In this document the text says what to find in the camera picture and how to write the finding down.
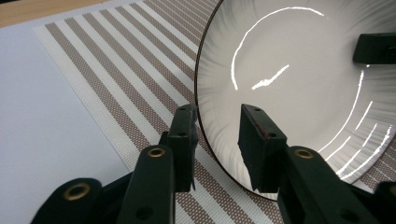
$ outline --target white table surface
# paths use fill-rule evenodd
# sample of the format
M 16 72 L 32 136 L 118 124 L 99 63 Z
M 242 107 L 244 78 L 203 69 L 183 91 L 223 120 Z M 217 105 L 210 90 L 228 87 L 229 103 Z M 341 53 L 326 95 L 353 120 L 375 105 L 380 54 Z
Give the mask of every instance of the white table surface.
M 128 169 L 32 28 L 116 0 L 0 29 L 0 223 L 30 223 L 63 183 L 106 185 Z

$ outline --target woven fabric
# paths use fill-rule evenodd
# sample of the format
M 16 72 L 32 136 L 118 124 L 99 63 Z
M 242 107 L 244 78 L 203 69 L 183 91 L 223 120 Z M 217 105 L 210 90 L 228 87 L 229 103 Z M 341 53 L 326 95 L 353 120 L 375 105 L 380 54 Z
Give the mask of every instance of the woven fabric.
M 131 171 L 176 109 L 193 103 L 196 53 L 217 3 L 148 0 L 34 29 Z M 177 195 L 177 223 L 282 223 L 276 203 L 234 183 L 199 135 L 197 190 Z M 396 179 L 395 148 L 393 141 L 357 186 Z

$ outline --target brass screw hole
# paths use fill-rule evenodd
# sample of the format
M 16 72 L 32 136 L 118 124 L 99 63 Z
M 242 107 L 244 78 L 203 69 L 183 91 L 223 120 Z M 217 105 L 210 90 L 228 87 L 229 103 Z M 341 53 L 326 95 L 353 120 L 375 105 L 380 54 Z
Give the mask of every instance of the brass screw hole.
M 91 187 L 88 184 L 79 183 L 67 189 L 64 192 L 64 198 L 67 201 L 75 201 L 87 195 L 90 192 L 90 190 Z
M 154 148 L 148 152 L 150 157 L 161 157 L 163 154 L 165 154 L 165 150 L 162 148 Z
M 314 158 L 314 155 L 310 151 L 308 151 L 306 149 L 297 149 L 297 150 L 295 150 L 294 153 L 296 154 L 296 156 L 301 157 L 303 159 L 312 159 L 312 158 Z

